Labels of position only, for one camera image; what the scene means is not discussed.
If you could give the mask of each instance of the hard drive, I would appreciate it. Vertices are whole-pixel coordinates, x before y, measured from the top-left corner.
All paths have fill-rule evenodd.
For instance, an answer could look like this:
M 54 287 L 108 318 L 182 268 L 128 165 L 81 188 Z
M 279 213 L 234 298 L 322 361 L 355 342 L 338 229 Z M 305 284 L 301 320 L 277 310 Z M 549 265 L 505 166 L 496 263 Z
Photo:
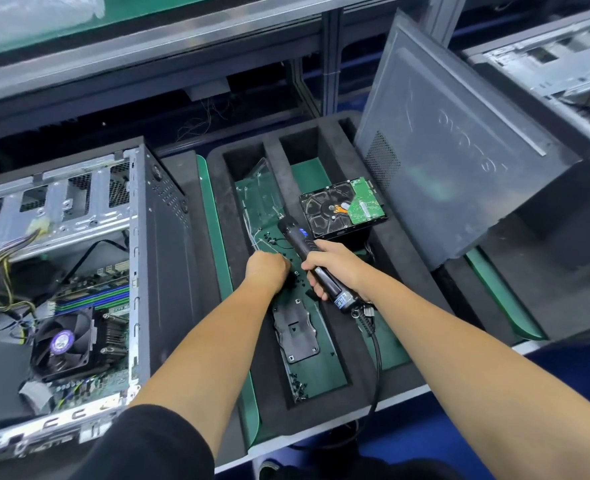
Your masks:
M 364 177 L 303 194 L 299 202 L 316 239 L 332 239 L 387 218 Z

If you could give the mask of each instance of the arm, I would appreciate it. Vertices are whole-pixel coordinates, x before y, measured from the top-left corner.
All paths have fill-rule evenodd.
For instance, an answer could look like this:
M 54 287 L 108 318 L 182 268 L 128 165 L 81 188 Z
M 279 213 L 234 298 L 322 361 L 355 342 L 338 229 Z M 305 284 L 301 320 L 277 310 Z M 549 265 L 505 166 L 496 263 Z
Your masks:
M 175 411 L 217 455 L 251 366 L 262 320 L 289 268 L 279 254 L 256 252 L 240 287 L 191 330 L 131 406 L 157 404 Z
M 496 478 L 590 479 L 590 403 L 585 398 L 341 244 L 317 245 L 327 252 L 309 254 L 302 268 L 325 266 L 375 304 Z M 310 273 L 309 281 L 328 298 Z

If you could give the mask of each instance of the black electric screwdriver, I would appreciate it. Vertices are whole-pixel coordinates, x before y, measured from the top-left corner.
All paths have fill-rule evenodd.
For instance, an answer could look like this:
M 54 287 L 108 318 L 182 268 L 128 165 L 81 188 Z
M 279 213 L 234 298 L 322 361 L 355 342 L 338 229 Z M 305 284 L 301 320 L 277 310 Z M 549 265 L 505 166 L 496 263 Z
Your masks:
M 280 216 L 277 227 L 302 261 L 306 260 L 309 252 L 320 250 L 315 241 L 308 236 L 308 233 L 300 227 L 293 217 Z M 318 266 L 313 270 L 313 273 L 317 282 L 328 293 L 328 297 L 341 311 L 350 310 L 359 301 L 357 293 L 329 273 L 325 267 Z

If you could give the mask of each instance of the small metal screw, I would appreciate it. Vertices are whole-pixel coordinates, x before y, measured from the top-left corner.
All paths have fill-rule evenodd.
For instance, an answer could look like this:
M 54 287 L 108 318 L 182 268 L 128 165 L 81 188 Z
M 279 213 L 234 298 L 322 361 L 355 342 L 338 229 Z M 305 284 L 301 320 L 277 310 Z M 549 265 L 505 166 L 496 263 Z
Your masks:
M 160 182 L 162 180 L 162 170 L 159 169 L 157 165 L 153 165 L 153 177 L 156 181 Z

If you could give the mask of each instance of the person's left hand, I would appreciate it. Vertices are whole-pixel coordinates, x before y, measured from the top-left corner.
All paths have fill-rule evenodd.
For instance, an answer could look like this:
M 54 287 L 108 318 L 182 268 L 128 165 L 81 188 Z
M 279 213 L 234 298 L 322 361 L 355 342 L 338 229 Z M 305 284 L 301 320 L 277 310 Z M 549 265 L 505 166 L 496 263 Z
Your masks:
M 255 251 L 246 263 L 246 278 L 253 286 L 270 290 L 271 295 L 282 289 L 291 263 L 281 254 Z

